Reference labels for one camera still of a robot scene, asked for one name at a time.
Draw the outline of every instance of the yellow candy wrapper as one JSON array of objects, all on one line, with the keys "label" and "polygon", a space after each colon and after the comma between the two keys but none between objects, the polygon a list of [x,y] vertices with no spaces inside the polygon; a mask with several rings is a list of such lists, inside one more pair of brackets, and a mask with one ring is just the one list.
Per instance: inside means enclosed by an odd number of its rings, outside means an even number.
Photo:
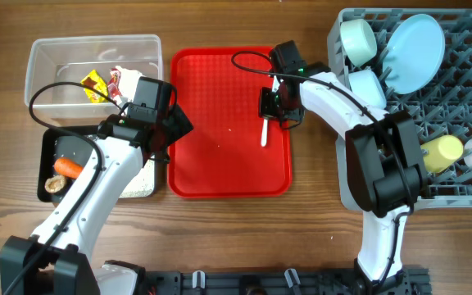
[{"label": "yellow candy wrapper", "polygon": [[[92,70],[84,79],[82,79],[81,84],[92,87],[100,93],[103,93],[108,96],[107,83],[103,81],[102,77],[99,76],[96,70]],[[87,93],[87,97],[88,99],[90,99],[91,103],[100,103],[107,101],[101,95],[95,93],[92,90],[85,89],[85,93]]]}]

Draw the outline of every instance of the clear plastic bin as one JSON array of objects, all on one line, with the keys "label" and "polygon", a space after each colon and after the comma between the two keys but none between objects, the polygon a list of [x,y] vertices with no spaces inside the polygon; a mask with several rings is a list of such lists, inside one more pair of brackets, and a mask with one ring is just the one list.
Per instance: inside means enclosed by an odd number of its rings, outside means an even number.
[{"label": "clear plastic bin", "polygon": [[[163,78],[161,41],[153,34],[39,39],[32,45],[25,79],[25,105],[36,91],[60,81],[80,82],[97,70],[108,82],[110,69],[122,66],[147,77]],[[106,118],[117,113],[111,103],[90,103],[84,90],[74,86],[51,88],[34,103],[43,118],[62,121]]]}]

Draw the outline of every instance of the table top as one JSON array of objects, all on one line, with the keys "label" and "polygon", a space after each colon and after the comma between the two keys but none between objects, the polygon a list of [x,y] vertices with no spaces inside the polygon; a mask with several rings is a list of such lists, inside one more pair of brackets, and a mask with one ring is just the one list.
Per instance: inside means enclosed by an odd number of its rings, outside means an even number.
[{"label": "table top", "polygon": [[[0,0],[0,3],[11,2]],[[223,1],[17,0],[0,5],[0,249],[28,237],[51,212],[36,197],[41,138],[23,103],[35,39],[157,34],[166,78],[182,48],[274,46],[294,39],[309,62],[327,61],[326,37],[344,7],[393,7],[389,0]],[[472,7],[472,1],[400,1],[401,7]],[[167,187],[119,200],[99,235],[93,267],[128,261],[148,270],[249,271],[352,267],[362,216],[340,202],[334,141],[307,114],[291,133],[293,184],[281,197],[185,201]],[[430,269],[435,294],[472,294],[472,210],[423,210],[409,220],[406,265]]]}]

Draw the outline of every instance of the carrot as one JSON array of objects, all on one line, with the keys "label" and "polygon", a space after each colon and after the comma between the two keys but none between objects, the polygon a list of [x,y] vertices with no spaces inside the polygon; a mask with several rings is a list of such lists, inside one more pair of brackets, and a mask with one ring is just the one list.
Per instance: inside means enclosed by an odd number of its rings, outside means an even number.
[{"label": "carrot", "polygon": [[54,163],[54,170],[60,175],[77,179],[83,167],[68,158],[59,158]]}]

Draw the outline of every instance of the blue plate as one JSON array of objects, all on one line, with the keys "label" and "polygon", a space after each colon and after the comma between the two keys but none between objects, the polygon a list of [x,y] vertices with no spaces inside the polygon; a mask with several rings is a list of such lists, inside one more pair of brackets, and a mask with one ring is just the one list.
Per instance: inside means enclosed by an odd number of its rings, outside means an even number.
[{"label": "blue plate", "polygon": [[393,70],[385,80],[398,94],[424,87],[434,77],[443,60],[446,42],[443,30],[431,16],[420,14],[405,20],[388,43],[383,70]]}]

